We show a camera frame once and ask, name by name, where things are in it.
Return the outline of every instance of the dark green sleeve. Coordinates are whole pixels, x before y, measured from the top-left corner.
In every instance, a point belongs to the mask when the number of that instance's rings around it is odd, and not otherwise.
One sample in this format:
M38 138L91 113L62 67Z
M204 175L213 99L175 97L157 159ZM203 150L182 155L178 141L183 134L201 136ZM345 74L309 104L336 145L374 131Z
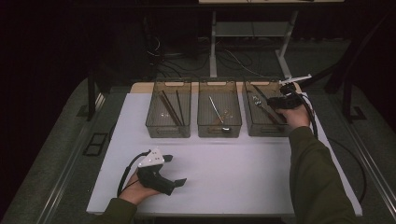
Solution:
M308 127L291 132L290 193L298 224L357 223L332 156Z
M90 224L130 224L135 213L136 205L114 198L111 199L106 211Z

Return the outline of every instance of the white table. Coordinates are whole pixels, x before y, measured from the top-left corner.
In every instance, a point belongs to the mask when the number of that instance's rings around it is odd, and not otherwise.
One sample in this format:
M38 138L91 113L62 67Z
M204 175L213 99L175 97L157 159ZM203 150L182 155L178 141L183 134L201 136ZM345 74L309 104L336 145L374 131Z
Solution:
M170 180L187 178L187 182L176 188L171 196L156 195L147 199L139 205L137 214L153 217L293 216L289 189L289 139L248 136L241 94L243 125L239 137L198 137L196 88L193 86L191 97L190 138L150 138L145 122L151 93L127 95L87 208L88 213L103 213L110 199L116 197L125 167L139 153L158 147L163 154L174 156L161 169L162 176ZM317 124L320 141L331 148L318 120ZM361 206L332 150L331 153L355 213L361 216Z

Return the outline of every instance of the wire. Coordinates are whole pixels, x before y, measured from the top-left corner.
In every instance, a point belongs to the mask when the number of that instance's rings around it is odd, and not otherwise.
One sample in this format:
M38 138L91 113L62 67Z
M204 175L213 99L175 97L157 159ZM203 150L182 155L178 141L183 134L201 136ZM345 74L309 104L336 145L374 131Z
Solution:
M257 38L257 42L259 42L260 43L260 41L261 41L261 39L263 39L263 37L257 37L256 36L256 38ZM218 44L218 43L221 43L220 44L220 46L223 48L223 49L235 49L235 50L242 50L242 49L260 49L260 48L262 48L262 47L266 47L266 46L271 46L271 45L274 45L275 43L276 43L276 41L275 40L273 40L273 38L269 38L269 37L265 37L265 41L263 42L263 43L260 43L259 45L256 45L256 46L240 46L241 44L240 44L240 42L242 42L242 41L238 41L238 43L235 43L236 41L234 41L233 42L233 46L225 46L225 43L227 43L227 42L224 42L223 41L223 39L221 39L220 41L218 41L217 43L216 43L216 45Z
M233 55L229 50L225 49L225 51L227 51L229 54L231 54L231 56L233 56L233 57L236 59L236 61L237 61L245 70L247 70L249 73L254 74L254 75L256 75L256 76L259 76L259 77L262 77L262 75L260 75L260 74L258 74L258 73L256 73L256 72L253 72L253 71L251 71L250 69L246 68L246 67L235 57L235 55Z
M178 64L176 64L176 63L170 62L169 60L166 60L166 61L164 61L164 62L165 62L165 63L170 63L170 64L176 66L177 68L181 69L181 70L192 72L192 71L198 71L198 70L201 70L202 68L204 68L205 65L206 65L206 63L207 63L207 61L208 61L208 59L209 59L209 56L205 57L205 61L204 61L204 63L203 63L201 66L199 66L199 67L197 67L197 68L189 68L189 69L183 68L183 67L181 67L180 65L178 65Z
M227 52L226 55L227 55L228 57L232 58L231 60L230 60L230 59L227 59L227 58L225 58L225 57L220 56L220 54L218 54L218 56L222 57L224 60L228 61L229 63L238 64L238 66L241 65L241 64L244 65L244 66L251 66L251 65L253 65L253 60L252 60L246 53L241 53L241 54L243 54L243 55L248 59L248 63L243 63L240 59L238 59L239 62L235 62L235 57L232 57L232 55L230 55L230 53L228 53L228 52Z
M311 102L311 100L309 100L309 98L306 96L306 95L303 95L303 97L309 102L309 104L311 104L311 111L312 111L312 114L314 115L314 117L315 117L315 110L314 110L314 104L312 104L312 102Z
M151 152L151 150L149 150L148 152L140 153L140 154L137 155L137 156L131 161L131 163L129 163L129 165L125 168L125 171L124 171L124 173L123 173L123 175L122 175L122 178L121 178L121 180L120 180L119 188L118 188L118 190L117 190L117 197L119 197L120 194L121 194L122 191L123 191L123 189L122 189L123 184L125 183L125 179L126 179L126 177L128 176L129 172L131 171L131 167L132 167L132 165L134 164L134 162L137 161L137 159L139 159L139 158L142 157L142 156L147 156L150 152Z
M288 90L293 93L294 95L296 95L302 102L303 105L306 109L306 112L308 113L309 119L312 122L312 129L314 130L314 136L316 139L318 139L318 126L317 126L317 122L315 121L315 113L312 111L312 109L309 107L308 103L304 100L304 98L297 93L294 89L287 87Z
M139 181L139 179L137 179L136 181L132 182L131 184L125 186L125 188L121 191L121 193L123 193L126 189L128 189L129 187L131 187L133 184L137 183L137 181Z
M175 68L173 68L173 67L171 67L169 65L163 64L163 63L159 63L158 65L163 66L163 67L167 67L167 68L173 70L179 77L181 77L181 74Z
M165 74L165 72L161 71L161 70L160 70L160 69L158 69L158 68L157 68L156 70L157 70L159 73L163 74L163 76L164 76L164 77L166 77L166 74Z
M157 48L155 48L155 50L158 50L159 48L160 48L160 46L161 46L161 42L160 42L160 40L157 38L157 37L155 37L154 36L154 38L157 40L157 42L158 42L158 46L157 46Z
M244 70L244 68L243 67L237 67L237 68L235 68L235 67L231 67L231 66L229 66L229 65L227 65L224 61L223 61L223 57L222 56L220 56L220 55L217 55L216 56L216 60L217 61L219 61L219 63L221 63L224 67L226 67L226 68L229 68L229 69L232 69L232 70L236 70L236 71L240 71L240 70Z
M359 159L344 145L342 145L341 143L337 142L336 140L327 137L327 139L331 140L332 142L334 142L336 145L338 145L339 147L342 147L343 149L346 150L346 152L349 153L349 155L356 161L356 163L359 165L359 167L361 168L361 175L363 177L363 191L361 193L361 196L359 197L359 203L363 202L363 199L366 195L366 191L367 191L367 177L366 177L366 173L364 172L364 168L363 165L361 165L361 162L359 161Z
M155 57L160 57L161 55L160 54L154 54L154 53L151 53L150 51L148 51L147 50L147 52L148 52L148 54L150 54L150 55L152 55L152 56L155 56Z

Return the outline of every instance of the clear plastic bin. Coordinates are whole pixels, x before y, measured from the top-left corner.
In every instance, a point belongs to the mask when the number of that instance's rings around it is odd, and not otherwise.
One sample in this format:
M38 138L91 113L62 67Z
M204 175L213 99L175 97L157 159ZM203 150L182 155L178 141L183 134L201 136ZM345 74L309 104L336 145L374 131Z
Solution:
M266 98L282 96L279 88L277 77L245 77L243 97L248 135L289 136L290 127L286 119L266 102Z
M146 126L152 138L191 136L191 79L157 78Z
M199 81L198 135L239 136L242 119L236 81L229 77L205 77Z

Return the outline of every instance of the hand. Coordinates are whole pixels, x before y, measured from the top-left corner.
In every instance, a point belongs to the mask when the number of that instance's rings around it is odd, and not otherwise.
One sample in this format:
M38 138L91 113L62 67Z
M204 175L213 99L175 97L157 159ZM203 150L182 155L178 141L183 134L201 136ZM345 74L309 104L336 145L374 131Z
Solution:
M289 126L294 130L298 127L309 127L310 121L308 112L303 105L299 105L293 109L277 109L276 113L285 116Z
M145 188L139 182L137 169L134 171L134 174L131 176L126 186L129 187L126 187L126 189L122 191L119 198L135 205L139 205L149 196L160 194L160 192L155 189Z

